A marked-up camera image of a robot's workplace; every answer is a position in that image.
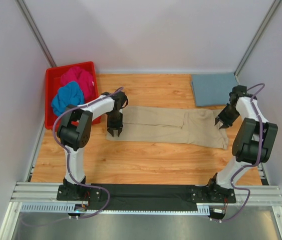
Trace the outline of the beige t shirt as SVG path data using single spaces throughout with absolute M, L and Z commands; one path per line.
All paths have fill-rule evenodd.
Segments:
M 227 149 L 225 129 L 215 124 L 220 110 L 128 106 L 123 109 L 123 131 L 109 141 L 192 144 Z

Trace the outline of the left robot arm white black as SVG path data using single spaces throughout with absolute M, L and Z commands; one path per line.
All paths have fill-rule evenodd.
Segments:
M 57 200 L 79 201 L 88 196 L 91 186 L 86 186 L 84 173 L 84 147 L 87 145 L 92 122 L 106 114 L 107 132 L 119 136 L 123 130 L 122 109 L 128 104 L 128 98 L 122 88 L 114 93 L 105 92 L 97 99 L 83 105 L 68 105 L 57 119 L 59 124 L 54 133 L 56 142 L 64 149 L 66 156 L 66 174 L 59 186 Z

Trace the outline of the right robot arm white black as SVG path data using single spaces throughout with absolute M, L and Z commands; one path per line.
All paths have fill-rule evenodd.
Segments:
M 227 129 L 238 117 L 242 118 L 242 123 L 233 141 L 233 158 L 207 185 L 212 201 L 233 196 L 236 182 L 249 169 L 268 161 L 274 145 L 278 126 L 262 115 L 257 99 L 242 96 L 232 100 L 215 118 L 215 124 Z

